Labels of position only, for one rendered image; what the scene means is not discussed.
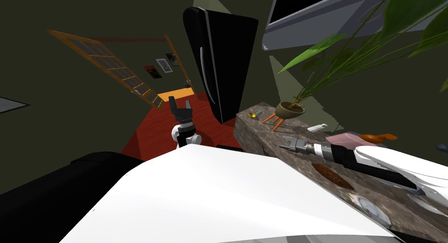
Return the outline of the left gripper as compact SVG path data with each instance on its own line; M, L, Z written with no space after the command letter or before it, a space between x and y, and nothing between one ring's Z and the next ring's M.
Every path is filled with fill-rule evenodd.
M193 118L193 111L191 109L191 104L189 100L185 101L185 108L178 108L178 104L176 103L174 96L169 96L169 106L171 112L175 117L175 120L179 123L190 123Z

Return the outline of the red dark wall picture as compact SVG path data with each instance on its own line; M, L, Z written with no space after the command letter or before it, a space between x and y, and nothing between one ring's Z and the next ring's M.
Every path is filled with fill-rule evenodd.
M154 79L160 79L162 76L160 73L156 70L154 66L144 66L144 69L154 78Z

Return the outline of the white plate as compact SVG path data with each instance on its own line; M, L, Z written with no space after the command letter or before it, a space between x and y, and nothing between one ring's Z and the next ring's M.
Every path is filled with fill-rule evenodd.
M440 210L438 210L438 209L435 208L434 206L432 206L432 205L426 203L425 201L419 199L417 196L412 195L412 194L408 194L407 196L409 196L410 199L411 199L413 202L415 202L417 205L419 205L420 207L422 207L422 208L424 208L424 209L426 209L426 210L428 210L428 211L430 211L430 212L432 212L432 213L439 214L439 215L442 215L442 216L444 216L444 217L448 217L448 215L446 215L445 213L441 212Z

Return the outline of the orange utensil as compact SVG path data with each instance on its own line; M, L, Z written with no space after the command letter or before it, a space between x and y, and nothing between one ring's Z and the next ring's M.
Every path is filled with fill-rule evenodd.
M381 135L360 135L359 136L362 140L373 143L373 144L380 144L383 143L385 140L396 140L398 137L392 134L381 134Z

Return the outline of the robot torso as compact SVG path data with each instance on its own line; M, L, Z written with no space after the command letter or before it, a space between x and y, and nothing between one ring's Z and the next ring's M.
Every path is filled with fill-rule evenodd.
M188 145L128 171L60 243L402 243L275 157Z

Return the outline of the white-framed wall picture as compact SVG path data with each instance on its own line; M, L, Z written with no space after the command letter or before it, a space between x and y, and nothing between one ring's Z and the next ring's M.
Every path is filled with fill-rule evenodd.
M156 59L157 63L160 65L160 67L163 69L165 73L172 73L173 70L166 61L166 59Z

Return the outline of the grey plate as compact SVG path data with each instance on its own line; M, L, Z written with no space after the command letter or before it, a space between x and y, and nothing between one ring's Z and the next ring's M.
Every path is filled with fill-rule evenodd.
M367 198L352 194L346 193L349 196L349 199L356 204L361 210L366 213L370 218L374 219L376 222L380 223L385 228L389 229L392 226L392 223L388 217L378 206L373 204Z

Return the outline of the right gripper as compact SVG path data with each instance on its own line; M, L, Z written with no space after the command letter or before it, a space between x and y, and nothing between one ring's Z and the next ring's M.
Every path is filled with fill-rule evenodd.
M292 138L289 136L283 136L283 138L287 141L290 141L290 145L279 145L280 148L286 149L287 151L309 154L308 145L309 142L303 139Z

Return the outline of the green plant in brown pot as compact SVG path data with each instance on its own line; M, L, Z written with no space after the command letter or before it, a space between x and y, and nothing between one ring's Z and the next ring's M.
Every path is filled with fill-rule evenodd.
M300 0L281 0L274 11L275 19L293 12ZM306 45L307 49L284 65L283 70L303 63L303 71L312 70L306 84L291 101L280 102L271 116L277 126L305 112L302 101L334 83L391 61L390 54L378 56L381 48L410 30L422 30L421 40L394 50L397 58L418 53L448 43L448 0L382 0L382 29L372 35L357 36L363 24L351 35L331 34L320 42Z

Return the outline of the pink board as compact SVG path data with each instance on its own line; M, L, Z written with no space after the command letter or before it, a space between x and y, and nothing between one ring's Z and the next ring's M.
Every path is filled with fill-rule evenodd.
M326 137L331 144L343 146L347 149L354 150L358 146L377 146L376 144L367 142L353 133L341 133Z

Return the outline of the wooden glass-pane door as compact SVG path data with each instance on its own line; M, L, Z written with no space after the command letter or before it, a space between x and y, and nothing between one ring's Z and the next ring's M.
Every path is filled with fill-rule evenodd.
M157 110L162 109L164 104L162 98L137 77L122 61L116 58L101 42L53 30L48 30L48 32L120 82L120 84L149 103L153 108Z

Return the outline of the black refrigerator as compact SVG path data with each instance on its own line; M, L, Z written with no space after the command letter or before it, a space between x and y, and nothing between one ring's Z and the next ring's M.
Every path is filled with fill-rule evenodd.
M214 117L235 118L256 38L258 20L188 7L183 24Z

